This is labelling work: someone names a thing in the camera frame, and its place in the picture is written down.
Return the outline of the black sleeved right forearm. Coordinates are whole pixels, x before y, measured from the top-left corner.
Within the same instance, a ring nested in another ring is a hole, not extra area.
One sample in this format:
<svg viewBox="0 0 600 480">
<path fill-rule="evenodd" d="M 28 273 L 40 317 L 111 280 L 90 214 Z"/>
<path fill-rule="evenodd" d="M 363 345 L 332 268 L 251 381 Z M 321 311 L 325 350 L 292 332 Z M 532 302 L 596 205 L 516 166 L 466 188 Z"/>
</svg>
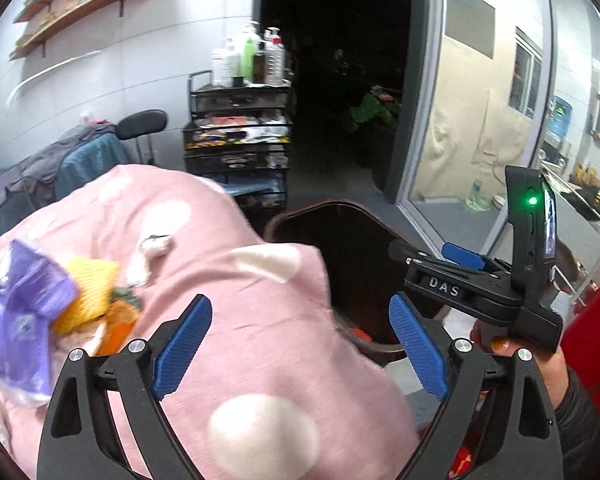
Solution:
<svg viewBox="0 0 600 480">
<path fill-rule="evenodd" d="M 564 478 L 600 480 L 600 412 L 577 374 L 567 370 L 569 385 L 555 410 Z"/>
</svg>

